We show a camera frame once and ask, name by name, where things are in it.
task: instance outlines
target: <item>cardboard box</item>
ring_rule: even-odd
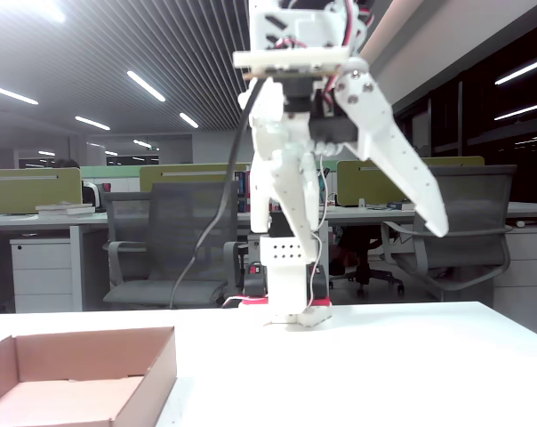
[[[0,426],[151,427],[176,380],[172,327],[0,342]]]

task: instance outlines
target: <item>white robotic arm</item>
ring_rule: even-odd
[[[358,158],[371,159],[416,204],[435,235],[446,234],[448,223],[437,181],[397,128],[366,62],[350,57],[365,40],[357,4],[336,0],[323,10],[289,9],[297,3],[250,0],[252,50],[235,52],[234,63],[251,68],[252,85],[255,77],[267,79],[250,115],[255,150],[252,231],[269,231],[272,198],[280,204],[294,235],[260,239],[268,306],[275,321],[311,325],[316,323],[309,320],[316,308],[309,307],[313,298],[307,294],[306,266],[318,261],[313,238],[319,221],[315,156],[334,155],[346,146]],[[334,80],[335,100],[347,114],[349,126],[357,127],[356,141],[329,141],[312,132],[315,104],[331,101]],[[239,96],[242,106],[250,91]],[[333,113],[320,116],[319,128],[324,124],[329,135],[337,125]],[[338,128],[334,136],[342,132]]]

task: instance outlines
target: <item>desk partition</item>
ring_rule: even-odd
[[[81,173],[65,169],[1,169],[0,214],[36,214],[36,206],[82,203]]]
[[[425,157],[428,166],[483,166],[484,158],[472,157]],[[385,204],[403,200],[406,195],[371,161],[338,162],[338,203],[357,206],[364,198],[368,204]]]
[[[246,172],[247,163],[238,163],[236,172]],[[151,191],[155,182],[223,182],[227,164],[149,165],[140,168],[140,191]]]

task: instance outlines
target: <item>ceiling light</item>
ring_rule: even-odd
[[[128,77],[130,77],[132,80],[134,80],[136,83],[138,83],[140,86],[142,86],[144,89],[146,89],[148,92],[152,93],[154,97],[164,102],[165,98],[162,96],[156,89],[154,89],[152,86],[150,86],[148,83],[146,83],[144,80],[142,80],[136,73],[133,71],[128,71],[126,74],[128,74]]]
[[[494,120],[502,120],[503,118],[512,117],[517,114],[523,114],[527,111],[532,111],[534,109],[537,109],[537,105],[532,105],[531,107],[527,107],[526,109],[520,109],[519,111],[514,111],[513,113],[504,114],[503,116],[496,117]]]
[[[65,15],[54,0],[0,0],[0,6],[9,9],[9,12],[15,8],[28,8],[32,12],[42,14],[49,20],[65,22]]]
[[[522,74],[525,74],[527,71],[531,71],[534,68],[537,68],[537,62],[534,62],[532,65],[528,65],[525,68],[521,68],[519,71],[516,71],[515,73],[511,73],[509,76],[505,76],[504,78],[501,78],[500,80],[496,81],[496,84],[501,85],[502,83],[506,83],[512,78],[521,76]]]
[[[190,125],[194,126],[195,128],[198,128],[197,123],[194,122],[191,118],[189,118],[186,114],[180,113],[180,117],[183,118]]]
[[[0,93],[2,95],[11,96],[12,98],[15,98],[16,100],[27,102],[28,104],[34,104],[37,105],[37,101],[31,100],[30,98],[26,98],[25,96],[18,95],[17,93],[6,91],[5,89],[0,88]]]
[[[75,119],[78,120],[79,122],[87,123],[88,125],[97,126],[100,129],[104,129],[105,131],[110,130],[110,128],[108,126],[102,125],[102,124],[97,123],[97,122],[93,122],[92,120],[89,120],[88,118],[82,118],[80,116],[76,116]]]
[[[147,149],[151,149],[152,146],[150,144],[148,144],[147,142],[142,142],[142,141],[138,141],[138,140],[134,140],[134,143],[135,144],[138,144],[138,145],[141,145],[142,147],[146,147]]]
[[[518,144],[527,144],[528,142],[537,142],[537,140],[529,140],[529,141],[516,142],[516,145],[518,145]]]

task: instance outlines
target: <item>table surface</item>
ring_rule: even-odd
[[[478,302],[338,306],[314,329],[262,310],[0,315],[0,339],[174,325],[157,427],[537,426],[537,334]]]
[[[509,202],[508,217],[517,218],[525,216],[537,216],[537,203]],[[241,213],[238,215],[239,222],[248,222],[251,215]],[[414,217],[414,211],[377,210],[361,207],[333,206],[328,210],[326,218],[329,222],[341,222],[342,220],[381,220],[389,219],[410,221]],[[75,217],[48,217],[39,218],[38,215],[0,215],[0,227],[2,228],[40,228],[43,226],[68,227],[70,225],[96,225],[108,222],[105,213],[93,213]]]

